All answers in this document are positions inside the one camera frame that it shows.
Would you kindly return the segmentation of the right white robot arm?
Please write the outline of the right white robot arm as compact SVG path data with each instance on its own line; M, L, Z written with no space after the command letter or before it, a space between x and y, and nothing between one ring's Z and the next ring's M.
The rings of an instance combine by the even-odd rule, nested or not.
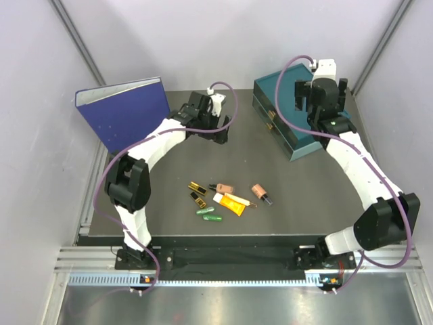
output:
M353 251L373 251L402 241L411 246L420 209L416 194L404 193L385 176L344 115L346 86L345 79L329 78L296 81L294 86L296 108L306 109L314 138L339 164L363 205L363 214L352 226L318 239L314 254L325 268Z

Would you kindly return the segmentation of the orange sunscreen tube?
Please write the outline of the orange sunscreen tube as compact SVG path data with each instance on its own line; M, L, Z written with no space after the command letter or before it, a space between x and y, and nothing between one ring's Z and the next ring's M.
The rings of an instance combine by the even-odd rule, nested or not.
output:
M245 205L234 201L233 199L229 198L226 195L216 193L212 198L216 203L220 204L221 206L229 209L231 212L235 213L237 216L241 216L244 212L244 209L246 208Z

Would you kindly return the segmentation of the cream concealer tube gold cap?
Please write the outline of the cream concealer tube gold cap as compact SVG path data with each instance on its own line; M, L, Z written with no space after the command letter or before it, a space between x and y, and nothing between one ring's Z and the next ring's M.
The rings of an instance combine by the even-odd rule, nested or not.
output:
M225 196L228 197L228 198L230 198L230 199L232 199L233 201L236 201L236 202L238 202L238 203L246 206L246 207L251 207L251 208L256 208L257 207L257 204L255 204L255 203L253 203L253 202L251 202L251 201L249 201L249 200L247 200L245 198L241 198L239 196L236 196L236 195L233 195L233 194L230 194L230 193L225 193Z

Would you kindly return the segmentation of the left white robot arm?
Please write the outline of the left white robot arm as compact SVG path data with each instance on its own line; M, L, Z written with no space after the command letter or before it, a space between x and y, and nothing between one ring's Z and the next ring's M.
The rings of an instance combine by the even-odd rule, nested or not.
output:
M188 102L172 111L148 136L148 141L125 152L106 176L104 192L125 226L124 243L117 252L116 269L154 267L153 252L145 206L150 199L150 171L176 145L191 135L199 135L218 144L228 140L228 130L217 129L226 96L207 89L193 91Z

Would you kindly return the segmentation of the beige foundation bottle black cap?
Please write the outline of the beige foundation bottle black cap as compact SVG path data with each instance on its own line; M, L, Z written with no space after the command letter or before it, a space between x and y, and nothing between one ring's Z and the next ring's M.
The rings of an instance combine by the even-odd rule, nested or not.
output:
M235 192L233 186L225 185L222 183L209 184L208 188L219 194L226 194L226 193L233 194Z

